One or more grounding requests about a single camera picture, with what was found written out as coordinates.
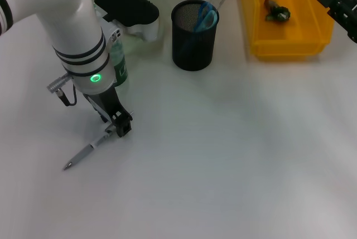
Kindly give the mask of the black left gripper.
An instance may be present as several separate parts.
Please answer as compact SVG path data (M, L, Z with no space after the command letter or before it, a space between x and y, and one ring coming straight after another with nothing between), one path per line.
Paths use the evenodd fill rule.
M100 115L104 123L111 122L110 132L116 133L120 138L131 131L132 114L124 111L124 107L119 101L115 87L110 87L105 92L84 97L91 104L93 109Z

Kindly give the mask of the grey ballpoint pen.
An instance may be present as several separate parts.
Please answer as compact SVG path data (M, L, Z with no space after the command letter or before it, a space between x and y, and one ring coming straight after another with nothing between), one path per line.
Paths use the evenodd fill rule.
M97 136L94 140L92 140L89 144L87 144L81 151L79 151L74 157L72 157L66 165L63 167L63 171L70 169L71 167L79 164L84 158L90 155L94 150L99 148L101 144L103 144L106 140L108 140L113 134L110 132L110 124L104 129L104 131Z

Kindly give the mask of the clear green-label water bottle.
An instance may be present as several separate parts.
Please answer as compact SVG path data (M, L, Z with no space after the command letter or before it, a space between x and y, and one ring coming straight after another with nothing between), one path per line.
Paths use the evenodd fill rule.
M121 40L109 41L107 49L110 53L111 62L115 69L115 87L122 86L128 78L126 59Z

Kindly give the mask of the green plastic wrapper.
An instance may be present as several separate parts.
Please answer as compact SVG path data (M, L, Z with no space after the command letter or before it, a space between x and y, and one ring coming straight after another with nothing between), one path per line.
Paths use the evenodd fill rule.
M289 9L279 6L273 0L264 0L264 7L268 12L265 17L266 21L286 22L290 19L291 13Z

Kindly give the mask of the blue scissors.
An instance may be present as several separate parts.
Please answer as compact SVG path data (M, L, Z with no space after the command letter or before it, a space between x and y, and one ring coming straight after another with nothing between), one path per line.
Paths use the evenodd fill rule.
M178 56L203 55L213 47L219 14L211 2L185 1L175 13L175 27L182 34L176 35Z

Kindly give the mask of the black mesh pen holder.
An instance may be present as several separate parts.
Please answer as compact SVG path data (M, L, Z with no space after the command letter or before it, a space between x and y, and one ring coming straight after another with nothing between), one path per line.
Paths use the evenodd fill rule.
M199 71L210 65L213 58L219 17L206 30L194 31L203 0L186 0L177 4L171 13L172 60L186 71Z

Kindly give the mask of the yellow plastic bin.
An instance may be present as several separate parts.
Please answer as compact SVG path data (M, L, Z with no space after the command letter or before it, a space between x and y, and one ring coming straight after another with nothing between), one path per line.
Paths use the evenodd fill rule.
M330 43L334 21L317 0L271 0L286 7L286 22L266 21L265 0L241 0L250 53L258 58L317 55Z

